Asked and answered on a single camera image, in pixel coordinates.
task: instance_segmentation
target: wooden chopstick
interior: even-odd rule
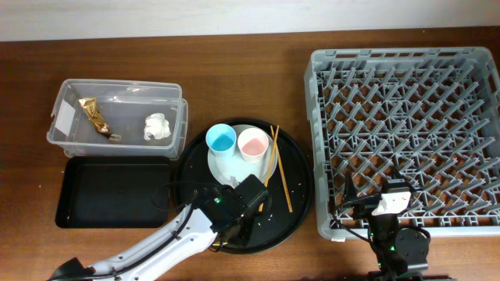
[[[266,182],[264,183],[264,186],[267,187],[267,184],[269,183],[269,177],[271,175],[271,165],[273,164],[274,160],[274,150],[276,149],[276,142],[278,140],[278,132],[280,131],[280,125],[276,128],[276,135],[273,136],[273,150],[271,151],[271,157],[269,159],[269,165],[267,166],[267,174],[266,174]],[[264,204],[262,203],[259,206],[259,212],[262,212],[264,208]]]
[[[274,137],[274,130],[272,126],[271,126],[271,134]],[[284,176],[283,165],[281,165],[280,149],[278,147],[276,147],[276,153],[278,156],[278,165],[280,166],[281,181],[283,182],[284,196],[287,198],[288,211],[294,212],[293,208],[291,207],[290,194],[288,193],[288,187],[287,187],[287,180],[285,179]]]

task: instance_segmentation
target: cup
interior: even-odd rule
[[[236,148],[236,132],[226,124],[212,126],[205,136],[210,151],[217,157],[231,157]]]
[[[263,159],[269,147],[269,138],[263,130],[249,128],[238,136],[237,147],[246,162],[257,163]]]

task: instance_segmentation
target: wooden table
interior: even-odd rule
[[[303,75],[314,50],[430,46],[485,46],[500,62],[500,28],[0,43],[0,279],[47,279],[74,256],[89,265],[155,231],[55,225],[68,158],[45,134],[65,79],[178,83],[189,103],[189,139],[217,120],[252,117],[280,124],[310,157]],[[161,280],[344,280],[377,270],[368,244],[323,239],[314,214],[313,208],[295,235],[270,251],[205,251]],[[433,239],[428,261],[428,274],[499,280],[500,237]]]

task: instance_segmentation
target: dish rack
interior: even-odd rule
[[[365,236],[340,204],[346,173],[359,196],[392,167],[419,191],[401,224],[434,237],[500,235],[500,79],[486,48],[319,50],[304,77],[316,217],[327,239]]]

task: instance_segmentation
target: white tissue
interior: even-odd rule
[[[169,122],[165,120],[163,113],[155,113],[146,117],[146,127],[144,128],[145,140],[151,140],[150,136],[153,136],[156,140],[161,140],[169,135]]]

